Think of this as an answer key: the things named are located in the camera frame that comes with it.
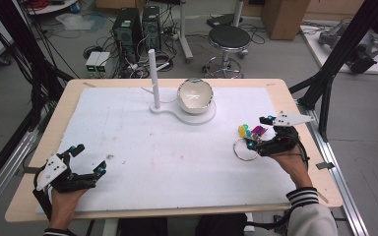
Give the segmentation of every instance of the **black metal frame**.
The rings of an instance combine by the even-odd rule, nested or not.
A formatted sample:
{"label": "black metal frame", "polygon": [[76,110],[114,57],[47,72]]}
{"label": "black metal frame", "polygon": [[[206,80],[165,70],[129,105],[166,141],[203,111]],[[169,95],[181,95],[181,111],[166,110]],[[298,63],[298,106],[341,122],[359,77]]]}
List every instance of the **black metal frame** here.
{"label": "black metal frame", "polygon": [[298,99],[298,104],[307,110],[313,110],[315,103],[322,96],[318,131],[324,142],[328,141],[327,123],[333,80],[377,20],[378,0],[365,0],[321,70],[308,80],[289,88],[290,93],[295,93],[309,87],[305,95]]}

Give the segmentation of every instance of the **cardboard box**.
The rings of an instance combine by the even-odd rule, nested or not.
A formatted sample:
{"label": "cardboard box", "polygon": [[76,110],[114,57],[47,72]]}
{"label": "cardboard box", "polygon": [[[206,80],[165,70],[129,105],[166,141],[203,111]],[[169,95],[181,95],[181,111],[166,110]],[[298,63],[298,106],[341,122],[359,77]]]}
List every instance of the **cardboard box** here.
{"label": "cardboard box", "polygon": [[138,8],[140,13],[146,6],[146,0],[96,0],[96,7],[103,9]]}
{"label": "cardboard box", "polygon": [[293,40],[310,0],[267,0],[262,22],[270,39]]}

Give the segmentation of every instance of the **chair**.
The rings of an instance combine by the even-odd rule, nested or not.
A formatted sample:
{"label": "chair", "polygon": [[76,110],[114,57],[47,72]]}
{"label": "chair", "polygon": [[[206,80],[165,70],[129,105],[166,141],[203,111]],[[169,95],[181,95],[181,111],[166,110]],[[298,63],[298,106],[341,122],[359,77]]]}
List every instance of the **chair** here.
{"label": "chair", "polygon": [[250,43],[248,32],[234,26],[219,26],[211,29],[208,41],[213,47],[222,50],[223,55],[211,58],[204,66],[204,72],[215,78],[243,78],[241,65],[229,58],[228,54],[241,52],[247,48]]}

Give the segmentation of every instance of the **gray floor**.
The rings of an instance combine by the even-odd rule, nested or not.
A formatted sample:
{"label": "gray floor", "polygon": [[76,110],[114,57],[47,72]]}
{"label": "gray floor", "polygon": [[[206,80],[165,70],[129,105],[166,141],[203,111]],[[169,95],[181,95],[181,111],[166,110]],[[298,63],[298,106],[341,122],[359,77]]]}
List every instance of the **gray floor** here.
{"label": "gray floor", "polygon": [[[49,39],[81,77],[87,78],[86,59],[82,56],[86,47],[96,44],[108,31],[112,22],[93,16],[97,29],[65,31],[59,25],[53,26],[54,17],[49,14],[41,19],[45,29],[56,34]],[[187,20],[187,33],[207,34],[210,29],[207,17]],[[260,19],[245,18],[243,24],[261,27]],[[252,43],[249,55],[239,60],[245,78],[280,78],[290,87],[313,76],[319,67],[310,49],[301,35],[293,41],[269,40],[264,32],[258,32],[265,38],[265,44]],[[221,53],[209,45],[206,39],[189,36],[188,41],[194,60],[186,64],[178,42],[175,42],[177,55],[173,59],[174,67],[169,72],[159,73],[160,78],[203,78],[202,66],[213,56]],[[67,73],[70,69],[56,56],[59,68]],[[20,122],[30,110],[31,87],[24,80],[15,63],[10,66],[0,65],[0,150],[15,132]],[[299,98],[300,91],[293,96]],[[340,168],[357,207],[363,217],[368,232],[378,235],[378,76],[352,75],[339,73],[333,84],[328,138]],[[41,223],[8,223],[4,219],[6,208],[20,181],[15,176],[0,197],[0,235],[40,235],[46,227]],[[340,208],[333,209],[335,217],[344,217]],[[271,221],[273,212],[255,212],[256,221]],[[197,217],[172,217],[169,220],[170,235],[194,235],[193,226]],[[72,229],[84,235],[88,221],[75,221]],[[351,235],[345,222],[338,222],[340,235]],[[101,235],[102,221],[97,220],[93,235]],[[257,229],[254,235],[275,235],[273,232]]]}

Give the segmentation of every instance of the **table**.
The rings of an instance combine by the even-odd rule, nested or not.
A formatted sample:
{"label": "table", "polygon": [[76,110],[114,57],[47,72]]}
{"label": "table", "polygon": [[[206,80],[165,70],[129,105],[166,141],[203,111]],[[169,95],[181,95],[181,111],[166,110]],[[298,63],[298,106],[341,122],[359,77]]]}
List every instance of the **table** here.
{"label": "table", "polygon": [[[239,79],[205,80],[213,88],[265,88],[275,110],[284,112],[298,112],[284,81],[278,79]],[[177,88],[184,82],[184,79],[162,79],[158,80],[161,88]],[[44,132],[41,141],[32,157],[30,167],[39,167],[45,163],[50,153],[58,150],[61,138],[68,126],[70,118],[76,109],[81,92],[84,88],[140,88],[150,87],[151,80],[74,80],[71,81],[59,101],[59,104]],[[309,162],[309,174],[314,186],[319,191],[320,203],[327,207],[340,207],[342,205],[341,195],[332,180],[327,169],[319,170],[315,164],[323,162],[323,159],[316,147],[305,124],[296,126],[301,140],[311,157]],[[10,222],[25,222],[46,220],[45,215],[35,213],[37,202],[32,195],[33,175],[26,174],[6,212],[5,218]],[[78,212],[76,218],[115,218],[135,216],[160,216],[160,215],[191,215],[224,212],[250,212],[260,210],[282,210],[287,205],[254,205],[254,206],[230,206],[230,207],[193,207],[174,208],[157,210],[119,210],[119,211],[92,211]]]}

